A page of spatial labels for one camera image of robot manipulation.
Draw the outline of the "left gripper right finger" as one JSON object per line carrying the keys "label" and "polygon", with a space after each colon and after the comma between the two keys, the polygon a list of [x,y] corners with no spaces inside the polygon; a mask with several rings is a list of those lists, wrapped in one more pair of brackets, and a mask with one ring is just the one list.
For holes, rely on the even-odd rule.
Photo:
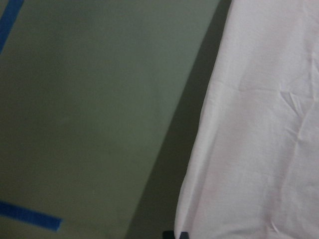
{"label": "left gripper right finger", "polygon": [[189,239],[189,234],[188,232],[181,232],[179,239]]}

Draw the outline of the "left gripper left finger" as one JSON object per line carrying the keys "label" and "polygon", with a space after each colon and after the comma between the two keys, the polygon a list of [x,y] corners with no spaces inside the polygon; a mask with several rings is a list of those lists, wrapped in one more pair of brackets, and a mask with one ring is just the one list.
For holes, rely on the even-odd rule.
{"label": "left gripper left finger", "polygon": [[163,231],[162,239],[175,239],[174,231]]}

